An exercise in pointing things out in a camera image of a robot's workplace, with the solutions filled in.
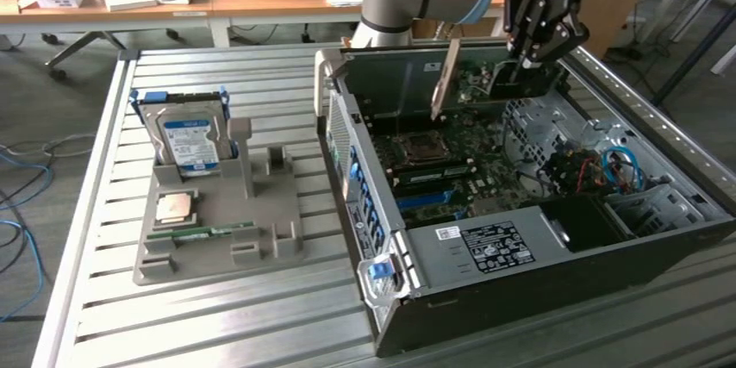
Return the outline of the graphics card with metal bracket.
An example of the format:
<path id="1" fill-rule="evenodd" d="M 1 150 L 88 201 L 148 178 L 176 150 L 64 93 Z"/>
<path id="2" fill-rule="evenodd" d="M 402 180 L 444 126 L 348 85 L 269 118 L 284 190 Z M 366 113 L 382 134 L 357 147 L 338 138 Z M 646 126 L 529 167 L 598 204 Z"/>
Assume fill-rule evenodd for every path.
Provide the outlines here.
<path id="1" fill-rule="evenodd" d="M 524 59 L 461 61 L 461 40 L 449 41 L 441 74 L 430 98 L 430 119 L 448 105 L 484 105 L 544 96 L 562 76 L 557 63 Z"/>

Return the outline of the green motherboard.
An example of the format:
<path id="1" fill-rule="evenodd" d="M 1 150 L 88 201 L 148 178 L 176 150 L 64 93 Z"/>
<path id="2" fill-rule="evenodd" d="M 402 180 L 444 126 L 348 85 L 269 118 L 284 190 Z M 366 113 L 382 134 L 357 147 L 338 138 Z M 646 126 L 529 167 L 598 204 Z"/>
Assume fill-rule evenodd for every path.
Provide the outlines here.
<path id="1" fill-rule="evenodd" d="M 400 210 L 405 227 L 420 228 L 433 224 L 476 217 L 472 202 L 482 198 L 500 198 L 514 209 L 537 204 L 549 195 L 548 186 L 540 178 L 521 172 L 521 160 L 510 160 L 501 144 L 508 124 L 500 115 L 477 109 L 446 112 L 432 120 L 426 115 L 374 118 L 368 123 L 372 145 L 378 157 L 384 177 L 396 200 L 402 196 L 454 190 L 449 203 L 418 209 Z M 404 134 L 438 131 L 448 156 L 445 159 L 410 163 L 398 145 Z M 394 185 L 397 172 L 413 169 L 468 165 L 470 172 L 461 177 L 418 184 Z"/>

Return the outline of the metal CPU socket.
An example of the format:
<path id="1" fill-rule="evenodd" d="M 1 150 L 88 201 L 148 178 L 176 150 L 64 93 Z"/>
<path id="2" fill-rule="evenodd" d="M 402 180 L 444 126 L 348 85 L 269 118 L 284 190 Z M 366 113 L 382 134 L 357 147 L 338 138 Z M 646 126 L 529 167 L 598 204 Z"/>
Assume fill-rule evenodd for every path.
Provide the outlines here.
<path id="1" fill-rule="evenodd" d="M 397 142 L 410 163 L 433 162 L 448 156 L 448 148 L 438 131 L 404 134 Z"/>

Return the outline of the installed green RAM stick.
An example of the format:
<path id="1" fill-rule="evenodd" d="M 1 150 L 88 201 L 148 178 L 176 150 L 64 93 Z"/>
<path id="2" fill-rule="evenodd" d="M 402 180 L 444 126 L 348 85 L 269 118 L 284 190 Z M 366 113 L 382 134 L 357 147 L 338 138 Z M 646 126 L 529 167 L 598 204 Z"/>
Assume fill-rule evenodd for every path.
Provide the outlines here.
<path id="1" fill-rule="evenodd" d="M 429 181 L 461 177 L 470 172 L 472 167 L 468 165 L 456 166 L 436 166 L 428 168 L 413 169 L 396 173 L 393 178 L 394 185 L 418 184 Z"/>

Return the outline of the grey chipset heatsink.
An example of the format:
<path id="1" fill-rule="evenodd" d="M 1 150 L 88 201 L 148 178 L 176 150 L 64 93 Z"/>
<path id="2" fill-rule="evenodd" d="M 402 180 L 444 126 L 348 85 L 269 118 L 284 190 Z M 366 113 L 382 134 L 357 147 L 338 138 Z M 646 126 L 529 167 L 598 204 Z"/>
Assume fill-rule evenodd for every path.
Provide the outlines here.
<path id="1" fill-rule="evenodd" d="M 514 206 L 500 198 L 482 198 L 472 202 L 472 212 L 474 216 L 490 215 L 508 210 L 513 210 Z"/>

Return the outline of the silver disk bay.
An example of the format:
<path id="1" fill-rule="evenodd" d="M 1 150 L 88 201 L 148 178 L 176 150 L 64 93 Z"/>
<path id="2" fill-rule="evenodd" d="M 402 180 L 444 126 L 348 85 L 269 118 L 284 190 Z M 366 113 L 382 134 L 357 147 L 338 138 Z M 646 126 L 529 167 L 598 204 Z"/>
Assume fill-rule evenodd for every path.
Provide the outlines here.
<path id="1" fill-rule="evenodd" d="M 669 184 L 629 195 L 613 194 L 604 199 L 637 237 L 706 221 L 693 203 Z"/>

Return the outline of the blue expansion slot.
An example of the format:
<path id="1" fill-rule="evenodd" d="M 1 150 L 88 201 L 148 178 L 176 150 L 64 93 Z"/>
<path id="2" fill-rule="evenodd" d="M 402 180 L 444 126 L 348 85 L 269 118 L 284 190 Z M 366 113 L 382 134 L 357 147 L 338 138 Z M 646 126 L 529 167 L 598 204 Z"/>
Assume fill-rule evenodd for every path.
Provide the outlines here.
<path id="1" fill-rule="evenodd" d="M 454 190 L 441 190 L 425 194 L 402 196 L 397 199 L 397 208 L 400 210 L 418 209 L 436 204 L 449 203 Z"/>

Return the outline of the grey power supply unit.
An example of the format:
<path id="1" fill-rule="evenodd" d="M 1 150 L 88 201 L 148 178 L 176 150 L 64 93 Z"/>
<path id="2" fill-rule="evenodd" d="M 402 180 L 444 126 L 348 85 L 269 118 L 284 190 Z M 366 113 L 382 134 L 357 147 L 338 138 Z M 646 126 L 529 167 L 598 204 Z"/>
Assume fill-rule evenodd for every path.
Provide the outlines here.
<path id="1" fill-rule="evenodd" d="M 538 206 L 406 231 L 421 287 L 429 293 L 504 278 L 573 253 Z"/>

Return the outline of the black open PC case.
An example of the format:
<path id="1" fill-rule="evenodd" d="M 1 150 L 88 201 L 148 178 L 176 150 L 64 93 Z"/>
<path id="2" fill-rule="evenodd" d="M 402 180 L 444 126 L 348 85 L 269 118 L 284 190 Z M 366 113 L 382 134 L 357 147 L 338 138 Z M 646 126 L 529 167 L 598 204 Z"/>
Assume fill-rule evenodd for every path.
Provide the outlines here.
<path id="1" fill-rule="evenodd" d="M 685 257 L 736 235 L 736 175 L 693 143 L 606 64 L 582 49 L 557 63 L 549 93 L 477 109 L 508 124 L 501 147 L 549 195 L 538 206 L 573 256 L 554 265 L 429 293 L 372 145 L 374 118 L 426 115 L 449 42 L 329 47 L 314 57 L 317 134 L 340 224 L 381 357 L 420 349 L 649 283 Z M 461 42 L 461 61 L 508 59 L 497 41 Z M 669 184 L 706 221 L 637 237 L 604 197 Z M 390 260 L 392 278 L 368 266 Z"/>

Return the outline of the hard disk in blue caddy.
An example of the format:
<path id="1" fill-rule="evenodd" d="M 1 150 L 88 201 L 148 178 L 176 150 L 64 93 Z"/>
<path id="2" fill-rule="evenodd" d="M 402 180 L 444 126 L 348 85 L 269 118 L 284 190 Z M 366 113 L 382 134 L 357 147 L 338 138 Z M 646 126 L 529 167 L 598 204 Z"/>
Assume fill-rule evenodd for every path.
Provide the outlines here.
<path id="1" fill-rule="evenodd" d="M 209 175 L 237 150 L 228 135 L 229 94 L 132 90 L 129 105 L 146 128 L 158 165 L 173 165 L 184 178 Z"/>

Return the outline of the grey parts rack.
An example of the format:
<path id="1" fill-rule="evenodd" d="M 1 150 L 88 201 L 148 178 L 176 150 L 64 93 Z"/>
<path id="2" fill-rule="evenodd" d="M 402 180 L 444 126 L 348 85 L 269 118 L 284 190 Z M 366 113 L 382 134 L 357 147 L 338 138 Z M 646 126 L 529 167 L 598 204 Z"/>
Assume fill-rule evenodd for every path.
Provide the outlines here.
<path id="1" fill-rule="evenodd" d="M 229 120 L 228 135 L 237 155 L 220 163 L 214 173 L 184 178 L 173 165 L 153 167 L 133 271 L 138 285 L 285 267 L 305 259 L 292 157 L 281 144 L 249 152 L 253 132 L 246 118 Z M 157 199 L 180 192 L 192 196 L 189 216 L 160 223 Z M 226 236 L 146 240 L 154 232 L 245 221 L 253 226 Z"/>

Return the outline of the CPU chip with metal lid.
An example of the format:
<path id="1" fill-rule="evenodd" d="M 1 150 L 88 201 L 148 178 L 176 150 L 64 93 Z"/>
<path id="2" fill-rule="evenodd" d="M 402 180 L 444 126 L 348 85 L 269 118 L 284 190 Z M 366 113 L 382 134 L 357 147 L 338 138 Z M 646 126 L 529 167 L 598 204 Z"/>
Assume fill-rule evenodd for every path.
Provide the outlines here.
<path id="1" fill-rule="evenodd" d="M 154 219 L 160 223 L 181 222 L 189 216 L 192 196 L 185 193 L 161 195 L 156 202 Z"/>

